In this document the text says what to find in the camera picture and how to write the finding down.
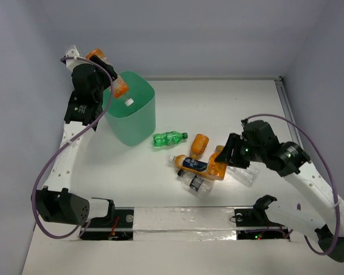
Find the tall clear orange-label bottle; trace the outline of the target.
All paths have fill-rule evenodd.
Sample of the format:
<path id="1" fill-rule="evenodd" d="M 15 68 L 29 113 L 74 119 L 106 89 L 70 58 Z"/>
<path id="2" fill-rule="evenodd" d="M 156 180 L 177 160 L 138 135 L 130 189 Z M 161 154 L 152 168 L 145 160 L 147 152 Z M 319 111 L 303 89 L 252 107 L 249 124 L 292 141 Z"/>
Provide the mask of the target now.
<path id="1" fill-rule="evenodd" d="M 134 104 L 133 98 L 129 93 L 129 86 L 123 80 L 120 74 L 118 74 L 106 55 L 100 49 L 94 49 L 86 55 L 86 59 L 89 59 L 103 67 L 107 67 L 113 80 L 113 92 L 114 98 L 120 100 L 125 106 L 130 107 Z"/>

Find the small orange pulp bottle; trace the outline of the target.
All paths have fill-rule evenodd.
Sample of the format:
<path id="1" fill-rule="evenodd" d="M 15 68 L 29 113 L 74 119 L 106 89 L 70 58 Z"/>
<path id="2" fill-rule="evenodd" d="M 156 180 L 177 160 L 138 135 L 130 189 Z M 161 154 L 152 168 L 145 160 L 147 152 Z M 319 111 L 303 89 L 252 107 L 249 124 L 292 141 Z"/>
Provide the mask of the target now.
<path id="1" fill-rule="evenodd" d="M 207 178 L 211 180 L 223 180 L 226 173 L 227 165 L 225 163 L 216 162 L 216 157 L 224 149 L 224 146 L 217 145 L 214 153 L 210 156 L 208 161 L 208 175 Z"/>

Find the round orange juice bottle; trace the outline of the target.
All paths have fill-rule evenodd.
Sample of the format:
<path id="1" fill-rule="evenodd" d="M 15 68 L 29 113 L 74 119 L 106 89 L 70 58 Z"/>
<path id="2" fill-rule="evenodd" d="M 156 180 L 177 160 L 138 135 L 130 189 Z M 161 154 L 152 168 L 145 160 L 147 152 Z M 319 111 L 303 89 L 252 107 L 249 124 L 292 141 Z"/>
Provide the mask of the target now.
<path id="1" fill-rule="evenodd" d="M 209 138 L 206 135 L 201 133 L 196 134 L 190 147 L 190 157 L 199 159 L 204 154 L 208 143 Z"/>

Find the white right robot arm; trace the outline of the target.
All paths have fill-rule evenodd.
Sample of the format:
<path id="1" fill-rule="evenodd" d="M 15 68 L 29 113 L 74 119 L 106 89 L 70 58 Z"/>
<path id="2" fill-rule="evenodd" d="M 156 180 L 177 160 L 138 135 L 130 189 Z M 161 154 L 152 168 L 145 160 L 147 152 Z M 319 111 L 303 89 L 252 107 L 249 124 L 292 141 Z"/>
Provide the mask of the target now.
<path id="1" fill-rule="evenodd" d="M 344 201 L 334 184 L 324 180 L 301 146 L 279 142 L 269 123 L 243 120 L 242 124 L 242 134 L 231 133 L 215 161 L 237 168 L 263 163 L 296 188 L 318 214 L 287 210 L 275 197 L 265 195 L 255 202 L 249 216 L 260 225 L 272 222 L 298 231 L 317 242 L 320 255 L 344 262 Z"/>

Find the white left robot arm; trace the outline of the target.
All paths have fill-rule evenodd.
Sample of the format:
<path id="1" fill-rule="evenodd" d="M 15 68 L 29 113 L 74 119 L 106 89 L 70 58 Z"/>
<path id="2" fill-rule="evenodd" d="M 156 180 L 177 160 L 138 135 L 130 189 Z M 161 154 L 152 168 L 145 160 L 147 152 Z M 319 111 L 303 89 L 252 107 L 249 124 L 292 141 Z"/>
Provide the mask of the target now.
<path id="1" fill-rule="evenodd" d="M 62 141 L 48 160 L 33 187 L 32 210 L 41 221 L 82 226 L 96 219 L 102 226 L 115 221 L 114 203 L 109 199 L 85 198 L 77 193 L 76 171 L 85 158 L 99 120 L 111 105 L 118 74 L 112 65 L 97 55 L 65 56 L 62 62 L 71 70 L 73 91 L 64 117 Z"/>

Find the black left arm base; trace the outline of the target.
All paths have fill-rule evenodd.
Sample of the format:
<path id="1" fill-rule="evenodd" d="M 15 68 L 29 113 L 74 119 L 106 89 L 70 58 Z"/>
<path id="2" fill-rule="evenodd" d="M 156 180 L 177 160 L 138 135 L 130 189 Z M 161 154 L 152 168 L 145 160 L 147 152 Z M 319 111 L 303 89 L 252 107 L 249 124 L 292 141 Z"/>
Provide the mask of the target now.
<path id="1" fill-rule="evenodd" d="M 105 217 L 92 218 L 88 227 L 81 228 L 79 238 L 83 241 L 132 241 L 134 230 L 134 208 L 110 207 Z"/>

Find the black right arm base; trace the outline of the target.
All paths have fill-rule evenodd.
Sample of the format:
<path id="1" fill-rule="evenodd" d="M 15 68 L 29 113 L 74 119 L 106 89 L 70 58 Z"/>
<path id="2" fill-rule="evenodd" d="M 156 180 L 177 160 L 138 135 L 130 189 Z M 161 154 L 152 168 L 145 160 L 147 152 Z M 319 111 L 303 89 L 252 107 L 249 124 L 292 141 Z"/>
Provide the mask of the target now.
<path id="1" fill-rule="evenodd" d="M 239 208 L 229 221 L 237 228 L 238 240 L 262 240 L 262 239 L 290 239 L 291 231 L 287 227 L 271 222 L 265 211 L 269 205 L 277 199 L 271 195 L 259 198 L 252 207 Z"/>

